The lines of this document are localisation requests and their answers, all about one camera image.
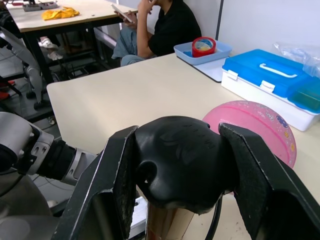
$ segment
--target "metal cup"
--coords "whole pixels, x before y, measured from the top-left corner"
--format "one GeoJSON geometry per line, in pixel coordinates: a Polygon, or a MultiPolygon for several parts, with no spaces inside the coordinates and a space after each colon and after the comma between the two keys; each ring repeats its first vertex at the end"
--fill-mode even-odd
{"type": "Polygon", "coordinates": [[[157,208],[148,203],[145,240],[182,240],[194,215],[186,209],[157,208]]]}

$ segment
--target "jeans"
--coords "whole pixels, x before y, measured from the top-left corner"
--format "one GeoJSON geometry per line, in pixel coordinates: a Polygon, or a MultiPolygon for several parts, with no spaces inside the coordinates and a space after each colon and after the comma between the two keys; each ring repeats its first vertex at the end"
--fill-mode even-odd
{"type": "Polygon", "coordinates": [[[112,58],[122,58],[121,67],[135,64],[147,59],[139,57],[137,54],[137,32],[129,27],[124,27],[120,31],[120,36],[116,41],[112,58]]]}

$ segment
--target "table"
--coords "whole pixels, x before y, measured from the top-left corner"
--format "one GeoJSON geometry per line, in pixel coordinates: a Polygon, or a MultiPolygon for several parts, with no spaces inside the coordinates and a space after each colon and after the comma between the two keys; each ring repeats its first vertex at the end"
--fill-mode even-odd
{"type": "MultiPolygon", "coordinates": [[[[240,97],[174,54],[48,86],[62,139],[100,152],[116,131],[163,116],[202,119],[212,108],[240,97]]],[[[307,132],[292,128],[297,144],[295,172],[320,203],[320,123],[307,132]]],[[[205,239],[213,212],[195,215],[184,240],[205,239]]],[[[223,197],[215,239],[249,240],[233,196],[223,197]]]]}
{"type": "MultiPolygon", "coordinates": [[[[111,7],[112,3],[106,0],[59,0],[57,4],[60,9],[63,7],[74,8],[80,12],[80,15],[44,21],[41,15],[45,10],[25,12],[22,6],[7,4],[8,11],[20,32],[23,33],[24,42],[37,59],[47,83],[53,83],[53,78],[37,38],[88,29],[91,34],[95,55],[98,56],[99,51],[94,28],[122,22],[118,15],[114,13],[114,9],[111,7]]],[[[117,5],[117,7],[124,13],[128,11],[137,12],[135,9],[126,6],[117,5]]]]}

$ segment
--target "plastic bag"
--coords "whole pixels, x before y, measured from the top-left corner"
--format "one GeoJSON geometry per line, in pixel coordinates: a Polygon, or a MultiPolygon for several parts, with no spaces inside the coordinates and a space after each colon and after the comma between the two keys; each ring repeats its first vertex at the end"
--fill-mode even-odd
{"type": "Polygon", "coordinates": [[[303,64],[303,71],[312,77],[320,78],[320,47],[297,46],[276,42],[273,46],[285,58],[303,64]]]}

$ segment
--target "black shirt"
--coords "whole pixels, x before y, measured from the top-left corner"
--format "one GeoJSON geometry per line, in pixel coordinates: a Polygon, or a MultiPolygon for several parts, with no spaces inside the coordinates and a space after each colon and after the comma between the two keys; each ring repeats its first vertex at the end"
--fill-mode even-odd
{"type": "Polygon", "coordinates": [[[175,45],[201,37],[200,27],[188,5],[183,0],[172,1],[166,15],[160,10],[154,35],[149,40],[149,48],[157,56],[172,54],[175,45]]]}

